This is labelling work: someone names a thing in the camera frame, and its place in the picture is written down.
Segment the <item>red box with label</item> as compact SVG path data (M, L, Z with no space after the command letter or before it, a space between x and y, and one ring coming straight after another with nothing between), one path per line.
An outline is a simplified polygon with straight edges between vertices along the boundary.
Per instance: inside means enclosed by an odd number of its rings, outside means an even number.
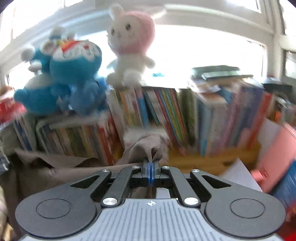
M26 112L24 105L14 98L15 94L24 97L24 93L22 89L15 90L8 85L1 87L1 130Z

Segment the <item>stack of books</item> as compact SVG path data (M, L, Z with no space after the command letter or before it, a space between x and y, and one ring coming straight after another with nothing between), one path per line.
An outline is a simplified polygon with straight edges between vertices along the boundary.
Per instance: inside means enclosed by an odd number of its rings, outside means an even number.
M252 74L247 74L239 67L228 65L214 65L192 68L191 80L196 87L192 90L198 94L215 93L221 87L232 86L234 83L253 78Z

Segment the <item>brown garment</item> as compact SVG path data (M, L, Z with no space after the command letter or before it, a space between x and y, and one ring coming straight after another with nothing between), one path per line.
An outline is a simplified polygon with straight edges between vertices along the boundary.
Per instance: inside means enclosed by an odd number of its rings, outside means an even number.
M124 167L140 165L144 159L159 161L161 166L168 163L169 142L159 133L148 133L127 147L123 156L108 169L113 173ZM8 211L8 221L17 237L22 232L16 222L17 205L26 197L88 176L105 169L95 158L48 155L37 152L14 152L1 162L1 188Z

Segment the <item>white pink bunny plush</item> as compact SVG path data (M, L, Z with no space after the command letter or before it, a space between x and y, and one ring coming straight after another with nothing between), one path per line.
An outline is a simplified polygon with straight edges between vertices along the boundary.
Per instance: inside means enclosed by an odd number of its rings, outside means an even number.
M113 87L138 86L145 69L155 66L147 56L155 36L154 20L148 13L125 11L119 4L110 7L109 15L112 22L107 38L116 59L107 66L113 72L106 82Z

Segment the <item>row of upright books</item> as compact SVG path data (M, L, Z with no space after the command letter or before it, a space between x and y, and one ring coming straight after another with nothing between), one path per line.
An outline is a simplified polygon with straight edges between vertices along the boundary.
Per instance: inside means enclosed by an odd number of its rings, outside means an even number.
M103 87L71 91L50 85L14 94L32 120L16 123L26 150L116 161L116 152L146 133L160 133L173 147L217 156L252 149L272 102L261 88L237 85L214 93L191 89Z

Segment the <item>white paper sheet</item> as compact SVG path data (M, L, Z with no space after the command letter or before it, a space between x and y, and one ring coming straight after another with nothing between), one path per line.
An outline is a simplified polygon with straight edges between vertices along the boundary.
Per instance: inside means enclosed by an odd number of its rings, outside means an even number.
M260 186L239 158L237 158L227 170L220 174L219 177L262 192Z

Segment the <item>blue Doraemon plush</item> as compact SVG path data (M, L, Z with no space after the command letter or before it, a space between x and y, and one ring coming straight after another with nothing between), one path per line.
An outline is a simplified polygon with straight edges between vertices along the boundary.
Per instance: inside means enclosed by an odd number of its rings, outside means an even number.
M65 34L54 27L40 47L23 49L21 60L34 73L14 100L27 111L48 115L72 110L89 115L107 108L107 85L97 75L102 63L101 49L89 40L76 40L75 33Z

